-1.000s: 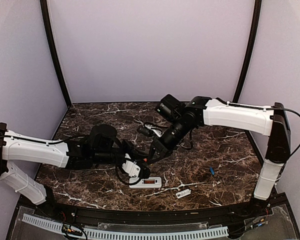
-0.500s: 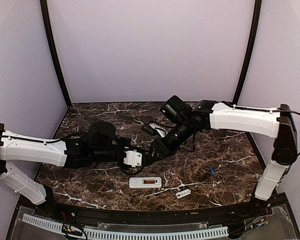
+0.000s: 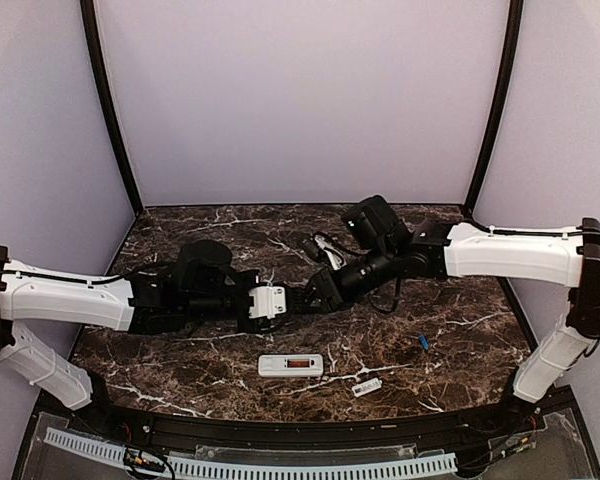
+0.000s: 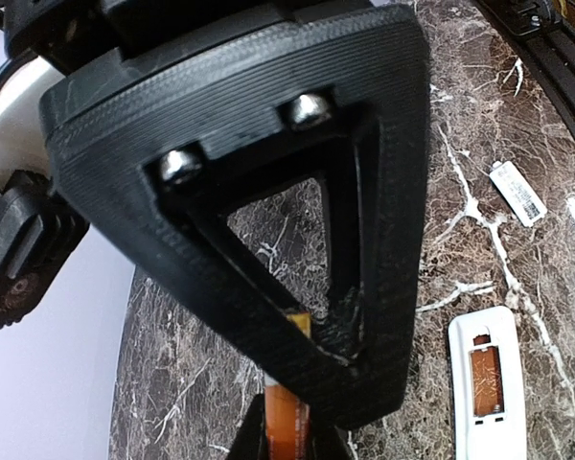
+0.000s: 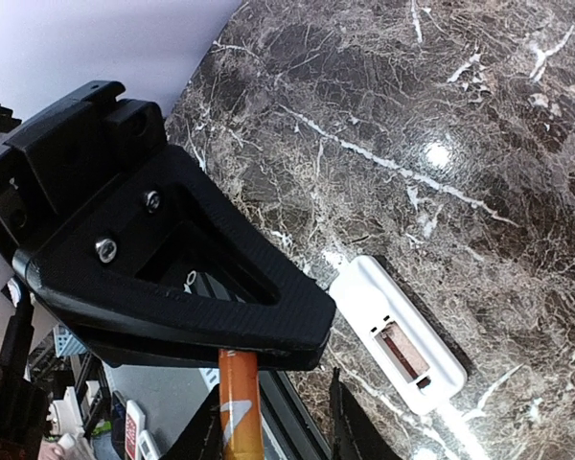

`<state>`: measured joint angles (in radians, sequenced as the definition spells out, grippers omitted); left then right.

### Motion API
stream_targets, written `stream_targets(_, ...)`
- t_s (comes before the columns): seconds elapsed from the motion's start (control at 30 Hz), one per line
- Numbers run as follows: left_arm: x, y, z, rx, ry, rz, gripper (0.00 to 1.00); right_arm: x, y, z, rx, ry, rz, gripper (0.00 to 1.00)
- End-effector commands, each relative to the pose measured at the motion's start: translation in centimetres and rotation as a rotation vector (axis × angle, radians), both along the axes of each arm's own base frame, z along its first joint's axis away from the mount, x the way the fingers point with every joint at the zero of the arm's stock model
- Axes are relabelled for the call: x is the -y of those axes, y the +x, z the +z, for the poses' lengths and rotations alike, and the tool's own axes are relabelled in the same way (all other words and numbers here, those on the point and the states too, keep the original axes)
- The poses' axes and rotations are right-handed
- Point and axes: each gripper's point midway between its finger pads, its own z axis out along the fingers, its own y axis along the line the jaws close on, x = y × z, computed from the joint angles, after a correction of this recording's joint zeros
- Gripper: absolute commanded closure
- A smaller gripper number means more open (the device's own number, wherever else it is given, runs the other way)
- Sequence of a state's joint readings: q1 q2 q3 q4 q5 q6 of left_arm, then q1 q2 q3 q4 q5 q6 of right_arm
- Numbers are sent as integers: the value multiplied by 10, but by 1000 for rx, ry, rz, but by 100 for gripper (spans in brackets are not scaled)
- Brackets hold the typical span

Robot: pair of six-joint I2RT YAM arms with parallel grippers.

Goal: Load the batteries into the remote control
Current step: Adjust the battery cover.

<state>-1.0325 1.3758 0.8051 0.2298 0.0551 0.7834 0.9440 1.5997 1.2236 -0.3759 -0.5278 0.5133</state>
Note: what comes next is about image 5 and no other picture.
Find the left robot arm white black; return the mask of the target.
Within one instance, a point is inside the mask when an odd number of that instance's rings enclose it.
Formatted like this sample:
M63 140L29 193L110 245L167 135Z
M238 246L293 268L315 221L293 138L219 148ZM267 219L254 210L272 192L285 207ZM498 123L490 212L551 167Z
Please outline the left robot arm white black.
M224 459L262 436L258 373L319 362L335 303L268 242L159 106L93 80L21 122L0 105L0 458L39 452L46 395L24 380L44 307L110 365L217 368L168 450Z

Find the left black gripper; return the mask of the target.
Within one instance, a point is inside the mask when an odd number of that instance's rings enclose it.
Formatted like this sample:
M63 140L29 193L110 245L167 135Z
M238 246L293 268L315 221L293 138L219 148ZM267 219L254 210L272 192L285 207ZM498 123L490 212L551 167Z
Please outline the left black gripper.
M323 349L334 301L183 149L110 182L167 143L125 91L92 80L0 141L1 256L69 218L13 264L95 350Z

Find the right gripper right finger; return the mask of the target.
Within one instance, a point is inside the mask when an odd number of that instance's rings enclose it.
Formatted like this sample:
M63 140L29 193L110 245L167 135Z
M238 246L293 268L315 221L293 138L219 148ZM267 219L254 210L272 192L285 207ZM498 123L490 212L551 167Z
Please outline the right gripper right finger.
M340 380L338 368L333 369L330 407L333 416L333 459L401 459L383 440L349 388Z

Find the orange AAA battery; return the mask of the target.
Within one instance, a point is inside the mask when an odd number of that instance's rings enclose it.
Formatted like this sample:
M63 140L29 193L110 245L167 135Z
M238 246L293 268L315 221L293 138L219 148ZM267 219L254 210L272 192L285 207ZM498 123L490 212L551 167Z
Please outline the orange AAA battery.
M263 460L264 441L257 355L221 350L219 414L223 459Z

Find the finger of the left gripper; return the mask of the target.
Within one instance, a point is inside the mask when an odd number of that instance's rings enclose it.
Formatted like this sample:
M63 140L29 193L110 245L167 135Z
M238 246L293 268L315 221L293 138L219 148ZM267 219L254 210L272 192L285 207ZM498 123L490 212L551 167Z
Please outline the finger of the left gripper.
M218 368L219 349L129 333L113 333L97 328L77 326L74 335L95 356L111 367L143 365L152 367ZM323 350L273 355L256 352L258 367L274 371L310 371L320 362Z

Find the white remote control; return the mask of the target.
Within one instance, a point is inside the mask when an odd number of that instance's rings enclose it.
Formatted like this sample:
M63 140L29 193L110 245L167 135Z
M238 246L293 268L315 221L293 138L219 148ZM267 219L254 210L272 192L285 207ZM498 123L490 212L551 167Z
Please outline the white remote control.
M425 415L462 390L466 370L376 259L352 259L329 294L412 412Z

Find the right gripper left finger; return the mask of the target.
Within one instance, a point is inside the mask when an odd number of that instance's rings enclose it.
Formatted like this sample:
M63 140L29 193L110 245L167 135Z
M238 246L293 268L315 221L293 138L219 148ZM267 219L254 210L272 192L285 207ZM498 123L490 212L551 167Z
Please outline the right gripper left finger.
M162 460L221 460L223 435L216 384Z

